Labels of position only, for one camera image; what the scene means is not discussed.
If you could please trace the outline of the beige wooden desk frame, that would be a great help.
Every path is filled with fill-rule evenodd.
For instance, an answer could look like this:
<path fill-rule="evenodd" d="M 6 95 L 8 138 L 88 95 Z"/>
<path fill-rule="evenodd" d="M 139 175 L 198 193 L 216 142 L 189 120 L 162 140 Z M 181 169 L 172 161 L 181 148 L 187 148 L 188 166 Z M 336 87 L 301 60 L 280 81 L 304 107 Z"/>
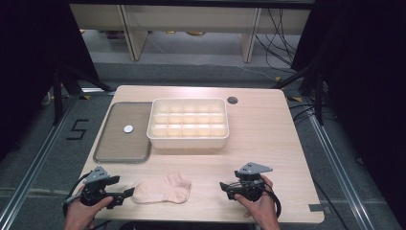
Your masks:
<path fill-rule="evenodd" d="M 242 58 L 251 60 L 256 34 L 301 35 L 308 10 L 71 4 L 85 30 L 122 31 L 132 60 L 140 58 L 149 31 L 238 34 Z"/>

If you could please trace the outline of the black metal stand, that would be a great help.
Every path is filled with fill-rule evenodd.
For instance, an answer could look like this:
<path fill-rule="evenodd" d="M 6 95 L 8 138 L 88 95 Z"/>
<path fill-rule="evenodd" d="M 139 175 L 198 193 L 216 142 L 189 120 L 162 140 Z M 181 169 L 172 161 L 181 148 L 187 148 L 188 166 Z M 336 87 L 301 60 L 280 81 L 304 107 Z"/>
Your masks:
<path fill-rule="evenodd" d="M 300 78 L 303 78 L 304 80 L 299 88 L 299 93 L 302 96 L 308 96 L 311 92 L 315 93 L 315 116 L 319 124 L 322 126 L 324 124 L 322 118 L 324 78 L 321 68 L 316 64 L 309 64 L 286 80 L 279 81 L 276 85 L 272 86 L 272 89 L 282 89 Z"/>
<path fill-rule="evenodd" d="M 102 92 L 114 91 L 113 87 L 100 81 L 96 70 L 93 70 L 93 74 L 88 74 L 73 66 L 59 64 L 54 70 L 52 79 L 55 105 L 54 125 L 61 120 L 63 115 L 61 86 L 64 86 L 68 94 L 73 96 L 78 96 L 83 93 L 78 80 L 87 81 L 100 88 Z"/>

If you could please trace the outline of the white divided storage box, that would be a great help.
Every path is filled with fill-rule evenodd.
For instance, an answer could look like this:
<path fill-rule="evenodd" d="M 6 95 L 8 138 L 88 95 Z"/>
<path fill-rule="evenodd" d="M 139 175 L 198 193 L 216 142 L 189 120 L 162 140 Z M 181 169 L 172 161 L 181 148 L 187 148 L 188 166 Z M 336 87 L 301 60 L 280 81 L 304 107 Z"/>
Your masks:
<path fill-rule="evenodd" d="M 221 149 L 229 137 L 218 98 L 162 98 L 152 103 L 147 137 L 156 149 Z"/>

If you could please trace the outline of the clear grey box lid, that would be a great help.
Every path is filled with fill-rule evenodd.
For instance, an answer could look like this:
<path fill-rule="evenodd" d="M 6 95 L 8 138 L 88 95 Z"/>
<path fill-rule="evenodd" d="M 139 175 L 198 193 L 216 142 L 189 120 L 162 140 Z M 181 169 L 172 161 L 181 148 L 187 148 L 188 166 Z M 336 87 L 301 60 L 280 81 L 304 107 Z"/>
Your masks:
<path fill-rule="evenodd" d="M 148 160 L 151 143 L 147 138 L 151 102 L 113 103 L 101 130 L 93 159 L 98 163 L 140 164 Z M 124 127 L 134 127 L 124 133 Z"/>

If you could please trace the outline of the person's right hand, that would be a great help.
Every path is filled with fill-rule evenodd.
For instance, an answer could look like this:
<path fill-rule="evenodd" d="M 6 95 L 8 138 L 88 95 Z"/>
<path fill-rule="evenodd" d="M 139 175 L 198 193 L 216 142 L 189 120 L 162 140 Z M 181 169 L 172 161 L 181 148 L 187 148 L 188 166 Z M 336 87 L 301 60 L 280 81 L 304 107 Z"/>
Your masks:
<path fill-rule="evenodd" d="M 246 199 L 243 195 L 239 195 L 236 201 L 246 209 L 246 213 L 243 216 L 246 219 L 252 218 L 256 224 L 266 219 L 278 221 L 275 201 L 266 192 L 263 192 L 260 199 L 255 202 Z"/>

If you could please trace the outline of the black curtain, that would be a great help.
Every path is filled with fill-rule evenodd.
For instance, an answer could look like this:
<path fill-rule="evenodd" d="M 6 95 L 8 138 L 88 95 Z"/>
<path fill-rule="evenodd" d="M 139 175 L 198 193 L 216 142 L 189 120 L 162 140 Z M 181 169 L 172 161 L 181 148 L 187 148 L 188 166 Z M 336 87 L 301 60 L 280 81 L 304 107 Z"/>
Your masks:
<path fill-rule="evenodd" d="M 0 162 L 53 84 L 99 76 L 68 0 L 0 0 Z"/>
<path fill-rule="evenodd" d="M 314 0 L 294 69 L 318 53 L 335 112 L 406 230 L 406 0 Z"/>

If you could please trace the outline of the pale pink ankle sock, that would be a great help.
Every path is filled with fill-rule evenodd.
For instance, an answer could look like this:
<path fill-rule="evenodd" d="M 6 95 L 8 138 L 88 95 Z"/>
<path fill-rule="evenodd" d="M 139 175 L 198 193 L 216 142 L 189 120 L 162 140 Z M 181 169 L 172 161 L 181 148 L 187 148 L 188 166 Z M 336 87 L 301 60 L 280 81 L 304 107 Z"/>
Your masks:
<path fill-rule="evenodd" d="M 178 172 L 166 176 L 144 178 L 134 183 L 131 199 L 138 204 L 171 202 L 181 204 L 189 199 L 192 183 Z"/>

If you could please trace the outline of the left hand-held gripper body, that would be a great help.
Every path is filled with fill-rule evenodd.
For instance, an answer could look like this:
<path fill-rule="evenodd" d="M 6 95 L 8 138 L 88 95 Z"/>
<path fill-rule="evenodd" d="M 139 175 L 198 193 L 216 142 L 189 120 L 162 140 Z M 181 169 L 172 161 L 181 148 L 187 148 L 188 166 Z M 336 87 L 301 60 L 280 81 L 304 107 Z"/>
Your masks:
<path fill-rule="evenodd" d="M 84 178 L 80 202 L 86 206 L 93 206 L 101 201 L 109 179 L 110 174 L 102 166 L 97 166 Z"/>

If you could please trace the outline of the person's left hand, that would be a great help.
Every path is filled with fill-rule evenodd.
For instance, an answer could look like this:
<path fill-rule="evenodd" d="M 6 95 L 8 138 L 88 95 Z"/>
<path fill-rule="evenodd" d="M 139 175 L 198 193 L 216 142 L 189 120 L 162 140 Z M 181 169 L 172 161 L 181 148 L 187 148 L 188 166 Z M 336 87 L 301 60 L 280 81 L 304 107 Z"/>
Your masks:
<path fill-rule="evenodd" d="M 79 199 L 73 201 L 67 210 L 63 230 L 85 230 L 94 227 L 95 215 L 113 201 L 111 196 L 105 197 L 97 204 L 86 206 Z"/>

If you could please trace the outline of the aluminium floor rail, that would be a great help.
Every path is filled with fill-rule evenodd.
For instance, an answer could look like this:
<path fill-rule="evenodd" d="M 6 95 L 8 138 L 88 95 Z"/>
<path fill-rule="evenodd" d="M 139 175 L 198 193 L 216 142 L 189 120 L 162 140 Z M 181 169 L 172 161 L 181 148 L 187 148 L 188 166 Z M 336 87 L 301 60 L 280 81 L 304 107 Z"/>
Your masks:
<path fill-rule="evenodd" d="M 11 228 L 31 187 L 34 184 L 34 181 L 45 164 L 68 114 L 77 100 L 78 96 L 69 96 L 66 100 L 66 104 L 62 107 L 62 114 L 57 121 L 51 125 L 47 136 L 31 162 L 30 167 L 25 171 L 24 176 L 22 177 L 18 186 L 13 190 L 10 200 L 0 213 L 0 230 L 9 230 Z"/>
<path fill-rule="evenodd" d="M 354 217 L 361 230 L 375 230 L 370 215 L 367 212 L 365 205 L 363 204 L 360 195 L 356 192 L 349 175 L 347 174 L 344 165 L 342 164 L 339 156 L 332 145 L 327 132 L 323 126 L 321 126 L 314 115 L 309 118 L 312 126 L 317 134 L 319 141 L 324 149 L 327 159 L 334 171 L 334 174 L 340 184 L 340 187 L 347 199 L 347 202 L 354 214 Z"/>

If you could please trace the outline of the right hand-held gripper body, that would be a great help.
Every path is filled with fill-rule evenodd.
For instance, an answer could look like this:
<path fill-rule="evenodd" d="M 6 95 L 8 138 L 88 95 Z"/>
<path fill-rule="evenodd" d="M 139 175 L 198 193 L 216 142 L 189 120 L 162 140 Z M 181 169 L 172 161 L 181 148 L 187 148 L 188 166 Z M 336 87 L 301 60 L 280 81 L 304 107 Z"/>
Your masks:
<path fill-rule="evenodd" d="M 238 178 L 238 182 L 237 186 L 234 188 L 234 193 L 253 202 L 259 200 L 263 192 L 272 196 L 273 193 L 265 189 L 267 183 L 260 175 L 261 173 L 269 173 L 272 171 L 273 169 L 268 166 L 263 166 L 254 162 L 246 163 L 239 170 L 235 171 L 235 176 Z"/>

